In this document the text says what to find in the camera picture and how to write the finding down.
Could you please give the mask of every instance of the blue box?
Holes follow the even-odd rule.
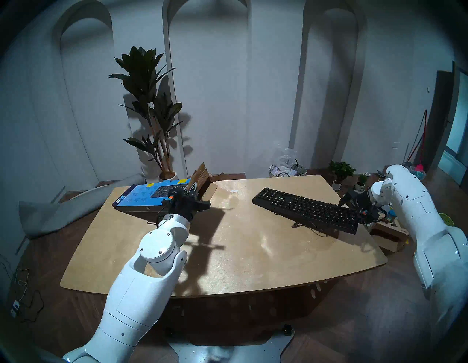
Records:
[[[179,186],[185,188],[190,179],[163,181],[143,185],[132,185],[112,206],[121,212],[160,212],[162,201],[168,199],[168,193]]]

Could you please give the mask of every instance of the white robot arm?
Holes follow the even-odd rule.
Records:
[[[425,186],[404,166],[387,168],[385,180],[372,185],[369,197],[377,206],[391,204],[416,242],[413,262],[426,290],[446,265],[468,261],[465,234],[444,223]]]
[[[139,340],[158,321],[187,262],[181,251],[190,221],[210,202],[171,191],[169,213],[141,240],[110,288],[102,319],[91,340],[67,353],[68,362],[127,362]],[[162,278],[145,275],[149,263]]]
[[[431,302],[431,341],[449,330],[468,301],[468,243],[463,231],[445,225],[424,185],[401,165],[369,192],[375,206],[392,204],[416,242],[413,263]]]

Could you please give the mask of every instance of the white flower pot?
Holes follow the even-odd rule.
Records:
[[[333,184],[331,185],[331,187],[333,188],[333,190],[340,190],[341,189],[341,183],[337,184],[336,183],[336,180],[333,182]]]
[[[355,185],[354,185],[354,190],[364,190],[366,186],[364,184],[362,184],[361,182],[357,182]]]
[[[171,179],[162,179],[161,178],[161,174],[159,174],[158,176],[158,180],[161,182],[161,181],[165,181],[165,180],[178,180],[179,178],[177,177],[177,173],[174,171],[174,176],[171,178]]]

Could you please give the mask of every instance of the metal base plate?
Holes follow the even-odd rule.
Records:
[[[168,343],[179,356],[179,362],[187,363],[280,363],[283,350],[294,336],[294,330],[285,326],[276,331],[264,344],[234,347],[203,347],[188,341],[169,338]]]

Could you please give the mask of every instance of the arched wall panel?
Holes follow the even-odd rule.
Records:
[[[131,136],[122,85],[109,79],[122,70],[114,61],[110,14],[91,3],[72,14],[60,39],[66,90],[76,125],[99,181],[119,180],[141,172],[135,150],[123,139]]]
[[[245,171],[248,10],[238,0],[169,6],[174,87],[188,173]]]
[[[300,82],[290,146],[308,168],[324,168],[333,158],[354,73],[358,24],[352,12],[305,7]]]

